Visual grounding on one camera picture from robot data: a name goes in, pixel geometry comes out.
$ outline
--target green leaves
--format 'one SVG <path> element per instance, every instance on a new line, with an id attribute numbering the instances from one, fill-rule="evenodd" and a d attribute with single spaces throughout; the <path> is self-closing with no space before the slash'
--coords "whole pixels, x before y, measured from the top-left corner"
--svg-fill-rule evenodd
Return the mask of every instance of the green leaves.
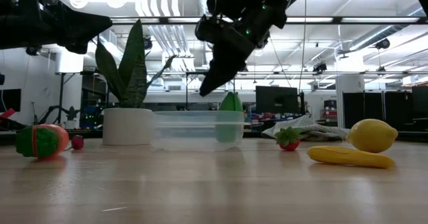
<path id="1" fill-rule="evenodd" d="M 131 28 L 126 41 L 125 52 L 119 65 L 119 74 L 125 86 L 128 85 L 131 79 L 136 59 L 140 55 L 144 56 L 144 38 L 141 20 L 138 20 Z"/>
<path id="2" fill-rule="evenodd" d="M 123 108 L 141 108 L 147 95 L 147 69 L 144 56 L 139 55 L 135 62 L 126 93 L 120 102 Z"/>
<path id="3" fill-rule="evenodd" d="M 302 137 L 300 135 L 301 132 L 302 129 L 300 128 L 292 128 L 291 126 L 287 129 L 283 128 L 275 134 L 276 143 L 283 144 L 284 146 L 287 146 L 289 143 L 296 143 Z"/>
<path id="4" fill-rule="evenodd" d="M 116 67 L 112 54 L 98 38 L 95 52 L 96 64 L 101 74 L 106 78 L 108 88 L 119 99 L 120 107 L 141 108 L 148 87 L 167 68 L 171 67 L 176 57 L 174 55 L 169 58 L 162 70 L 156 73 L 148 83 L 145 58 L 149 53 L 145 54 L 144 52 L 144 38 L 140 20 L 132 26 L 119 68 Z"/>
<path id="5" fill-rule="evenodd" d="M 110 91 L 120 100 L 126 86 L 119 76 L 118 68 L 112 54 L 102 45 L 100 38 L 98 38 L 96 46 L 95 60 L 98 69 L 107 80 Z"/>
<path id="6" fill-rule="evenodd" d="M 170 57 L 168 60 L 167 60 L 167 62 L 165 63 L 165 65 L 163 66 L 163 68 L 159 71 L 159 72 L 157 72 L 154 76 L 153 76 L 153 78 L 150 80 L 150 82 L 147 84 L 147 88 L 153 83 L 153 81 L 155 81 L 157 78 L 159 78 L 161 75 L 162 75 L 162 73 L 167 69 L 167 68 L 170 68 L 171 67 L 171 64 L 173 63 L 173 60 L 174 60 L 174 58 L 176 57 L 176 55 L 174 55 L 174 56 L 172 56 L 172 57 Z"/>

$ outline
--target toy fruit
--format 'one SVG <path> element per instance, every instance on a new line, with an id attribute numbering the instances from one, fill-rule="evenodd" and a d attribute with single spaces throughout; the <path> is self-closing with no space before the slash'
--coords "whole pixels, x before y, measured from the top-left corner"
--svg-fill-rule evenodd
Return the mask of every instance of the toy fruit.
<path id="1" fill-rule="evenodd" d="M 394 143 L 398 132 L 381 120 L 361 120 L 351 129 L 346 141 L 355 148 L 371 153 L 388 150 Z"/>
<path id="2" fill-rule="evenodd" d="M 384 169 L 391 168 L 395 165 L 393 159 L 382 154 L 373 154 L 337 146 L 311 147 L 308 150 L 308 156 L 312 160 L 327 164 L 349 164 Z"/>
<path id="3" fill-rule="evenodd" d="M 244 122 L 244 116 L 236 113 L 227 113 L 226 111 L 243 112 L 242 102 L 238 97 L 238 93 L 227 93 L 225 99 L 222 101 L 219 107 L 219 112 L 216 116 L 216 122 Z M 243 126 L 236 124 L 216 124 L 215 126 L 215 137 L 218 142 L 235 142 L 237 133 L 240 133 L 240 129 Z"/>
<path id="4" fill-rule="evenodd" d="M 17 135 L 16 151 L 24 157 L 51 157 L 63 152 L 68 140 L 68 133 L 53 124 L 27 127 Z"/>
<path id="5" fill-rule="evenodd" d="M 291 126 L 287 129 L 281 129 L 275 134 L 276 144 L 278 144 L 283 150 L 293 151 L 300 144 L 301 132 L 301 129 L 292 128 Z"/>
<path id="6" fill-rule="evenodd" d="M 83 141 L 83 136 L 73 136 L 72 138 L 72 148 L 74 150 L 80 150 L 83 148 L 84 145 L 84 141 Z"/>

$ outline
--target red cherry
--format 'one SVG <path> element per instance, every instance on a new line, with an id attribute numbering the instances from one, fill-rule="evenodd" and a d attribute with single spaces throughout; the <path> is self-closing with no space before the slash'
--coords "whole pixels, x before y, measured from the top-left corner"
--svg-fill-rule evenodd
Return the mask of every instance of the red cherry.
<path id="1" fill-rule="evenodd" d="M 73 136 L 72 138 L 72 148 L 74 150 L 80 150 L 83 148 L 84 141 L 83 136 Z"/>

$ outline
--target desk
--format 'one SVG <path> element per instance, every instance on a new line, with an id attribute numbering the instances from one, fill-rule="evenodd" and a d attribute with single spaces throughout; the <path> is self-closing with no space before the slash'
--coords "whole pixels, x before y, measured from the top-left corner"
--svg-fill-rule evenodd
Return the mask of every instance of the desk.
<path id="1" fill-rule="evenodd" d="M 427 145 L 396 143 L 398 167 L 381 170 L 316 164 L 306 150 L 319 143 L 273 143 L 166 152 L 94 139 L 51 162 L 0 147 L 1 223 L 428 223 Z"/>

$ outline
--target white pot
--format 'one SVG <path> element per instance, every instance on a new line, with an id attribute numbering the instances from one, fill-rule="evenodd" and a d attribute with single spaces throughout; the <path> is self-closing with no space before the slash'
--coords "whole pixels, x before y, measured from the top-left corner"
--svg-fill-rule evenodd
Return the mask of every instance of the white pot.
<path id="1" fill-rule="evenodd" d="M 77 121 L 75 121 L 75 120 L 66 120 L 64 122 L 64 128 L 66 130 L 74 130 L 76 128 L 76 123 L 77 123 Z"/>
<path id="2" fill-rule="evenodd" d="M 154 130 L 152 110 L 138 108 L 109 108 L 104 111 L 102 144 L 150 144 Z"/>

